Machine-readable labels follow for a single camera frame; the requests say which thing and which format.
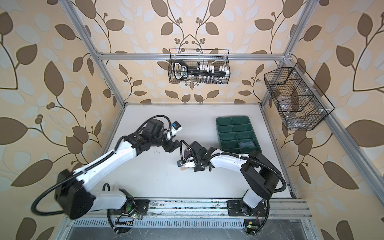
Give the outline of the green compartment tray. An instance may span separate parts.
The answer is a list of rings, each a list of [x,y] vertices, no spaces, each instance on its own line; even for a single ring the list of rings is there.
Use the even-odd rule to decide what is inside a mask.
[[[262,153],[252,123],[247,116],[216,118],[216,127],[221,150],[234,154]],[[240,148],[239,142],[253,141],[254,148]]]

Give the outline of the purple sock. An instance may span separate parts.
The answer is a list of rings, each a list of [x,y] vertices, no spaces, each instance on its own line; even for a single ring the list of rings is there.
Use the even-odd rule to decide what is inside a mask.
[[[184,160],[187,162],[189,158],[192,158],[192,153],[188,151],[187,149],[184,150]]]

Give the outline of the blue orange striped sock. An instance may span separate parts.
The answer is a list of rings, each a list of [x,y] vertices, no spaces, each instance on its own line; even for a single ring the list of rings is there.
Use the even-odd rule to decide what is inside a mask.
[[[254,148],[256,147],[253,141],[239,142],[240,148]]]

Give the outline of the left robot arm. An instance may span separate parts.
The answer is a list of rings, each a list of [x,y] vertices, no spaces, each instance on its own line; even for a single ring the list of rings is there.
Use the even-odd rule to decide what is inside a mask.
[[[180,147],[180,142],[174,140],[182,130],[178,122],[169,122],[165,128],[156,115],[146,120],[130,135],[122,136],[115,147],[92,163],[76,169],[73,172],[63,170],[58,175],[57,183],[38,196],[31,206],[31,211],[37,216],[54,216],[65,214],[76,220],[88,212],[100,210],[119,210],[133,201],[133,197],[124,189],[117,191],[96,191],[94,187],[104,177],[129,160],[134,159],[151,147],[162,147],[171,153]],[[62,210],[42,212],[37,209],[39,202],[49,193],[54,192],[56,202]]]

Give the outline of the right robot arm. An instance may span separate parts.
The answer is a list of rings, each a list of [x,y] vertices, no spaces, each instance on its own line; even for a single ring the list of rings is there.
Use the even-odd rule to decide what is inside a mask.
[[[241,174],[248,184],[246,193],[240,200],[240,210],[246,216],[254,216],[262,201],[269,201],[274,193],[287,189],[287,182],[280,170],[261,152],[235,154],[216,148],[206,149],[193,142],[181,150],[178,166],[193,168],[195,172],[206,168],[222,168]]]

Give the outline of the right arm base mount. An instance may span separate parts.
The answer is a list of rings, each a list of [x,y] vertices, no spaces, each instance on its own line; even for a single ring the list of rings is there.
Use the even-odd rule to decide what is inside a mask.
[[[228,215],[230,217],[265,217],[270,207],[267,201],[261,201],[255,208],[251,208],[241,200],[227,201]]]

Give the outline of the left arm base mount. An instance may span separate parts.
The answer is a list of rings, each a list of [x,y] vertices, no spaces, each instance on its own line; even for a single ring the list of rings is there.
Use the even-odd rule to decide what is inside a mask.
[[[123,205],[118,210],[110,210],[110,215],[113,216],[133,216],[133,215],[146,215],[149,210],[150,200],[148,199],[134,199],[128,200],[127,203]]]

